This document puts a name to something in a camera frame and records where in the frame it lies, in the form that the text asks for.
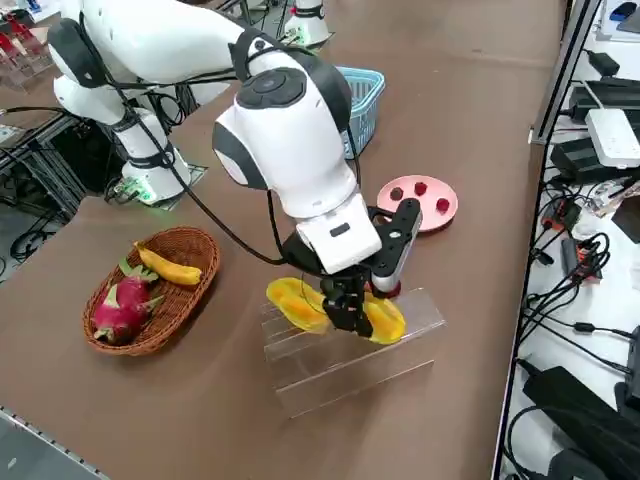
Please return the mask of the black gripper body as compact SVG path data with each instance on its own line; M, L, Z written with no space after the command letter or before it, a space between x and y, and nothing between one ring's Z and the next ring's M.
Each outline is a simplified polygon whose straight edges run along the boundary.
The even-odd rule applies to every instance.
M348 296L353 302L363 303L365 283L369 279L369 270L360 264L340 268L330 274L321 264L318 255L308 247L298 233L292 233L282 245L282 255L289 265L305 275L319 280L321 292L328 298Z

